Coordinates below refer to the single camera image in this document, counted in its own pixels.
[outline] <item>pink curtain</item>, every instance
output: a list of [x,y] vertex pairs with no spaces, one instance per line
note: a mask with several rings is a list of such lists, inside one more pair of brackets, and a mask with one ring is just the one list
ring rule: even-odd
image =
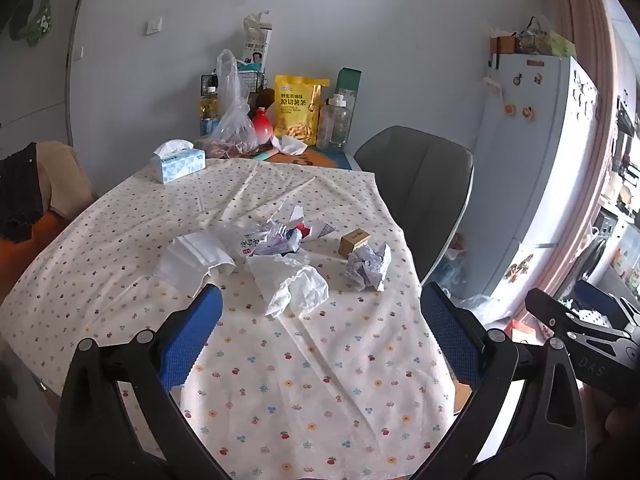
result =
[[557,32],[575,43],[578,63],[600,92],[598,127],[589,171],[571,219],[536,287],[553,294],[566,276],[590,221],[600,208],[598,197],[609,171],[615,122],[615,50],[604,0],[554,0]]

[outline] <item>wall switch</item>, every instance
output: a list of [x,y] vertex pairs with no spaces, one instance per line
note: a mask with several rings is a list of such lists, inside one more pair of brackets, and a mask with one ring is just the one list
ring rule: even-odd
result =
[[146,22],[146,34],[155,34],[162,30],[162,16],[158,16]]

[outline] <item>white bottle cap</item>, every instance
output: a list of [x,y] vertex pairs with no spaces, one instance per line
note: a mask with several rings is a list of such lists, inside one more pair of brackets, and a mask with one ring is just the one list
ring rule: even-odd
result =
[[333,106],[346,106],[347,101],[344,100],[344,95],[334,94],[334,96],[329,99],[329,104]]

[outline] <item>floral tablecloth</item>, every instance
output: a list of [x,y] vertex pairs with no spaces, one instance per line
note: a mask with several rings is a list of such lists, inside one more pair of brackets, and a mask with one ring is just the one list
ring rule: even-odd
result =
[[[287,219],[302,205],[305,219],[336,228],[304,244],[329,300],[302,318],[268,319],[251,274],[215,272],[225,311],[178,392],[180,408],[235,478],[412,474],[452,422],[454,388],[374,176],[252,160],[208,160],[164,186],[150,175],[145,168],[107,193],[31,264],[0,308],[13,350],[60,394],[82,338],[128,342],[190,304],[152,275],[172,238],[219,221]],[[338,242],[358,227],[392,249],[384,292],[358,293],[342,275]],[[122,390],[153,449],[132,392]]]

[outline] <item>red vase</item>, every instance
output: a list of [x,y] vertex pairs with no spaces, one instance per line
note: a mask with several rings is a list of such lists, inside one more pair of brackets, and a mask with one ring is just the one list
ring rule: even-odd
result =
[[254,124],[255,134],[258,136],[258,142],[260,144],[269,142],[273,136],[273,126],[271,126],[271,121],[267,117],[264,108],[258,108],[255,111],[255,117],[252,119],[252,123]]

